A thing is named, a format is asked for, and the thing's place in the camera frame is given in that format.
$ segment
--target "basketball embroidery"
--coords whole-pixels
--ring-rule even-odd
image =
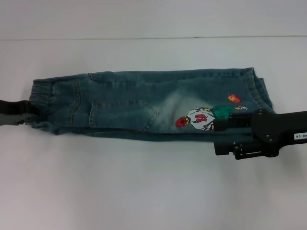
[[[231,94],[228,96],[228,100],[230,102],[233,102],[233,103],[240,103],[241,102],[241,98],[239,98],[239,96],[235,95],[235,94]]]
[[[191,124],[195,129],[213,130],[214,119],[228,119],[230,114],[236,110],[247,110],[245,106],[232,107],[228,105],[216,106],[212,109],[197,108],[192,109],[186,116],[179,118],[176,121],[177,127],[184,127]]]

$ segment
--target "orange basketball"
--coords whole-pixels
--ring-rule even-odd
[[[239,98],[237,95],[235,94],[231,94],[228,96],[228,99],[233,102],[233,103],[240,103],[241,102],[241,98]]]

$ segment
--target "blue denim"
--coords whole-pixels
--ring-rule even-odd
[[[35,80],[33,128],[141,140],[248,140],[249,128],[215,132],[213,120],[264,108],[273,112],[253,68],[129,71]]]

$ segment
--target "white jersey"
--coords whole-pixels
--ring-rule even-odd
[[[196,129],[209,130],[213,125],[213,113],[203,108],[191,110],[188,112],[187,117],[190,120],[190,124]]]

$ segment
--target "folded jeans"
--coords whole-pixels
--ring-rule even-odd
[[[232,141],[250,129],[215,132],[213,120],[263,108],[273,112],[264,80],[247,69],[128,71],[35,80],[40,111],[26,124],[59,135],[140,140]]]

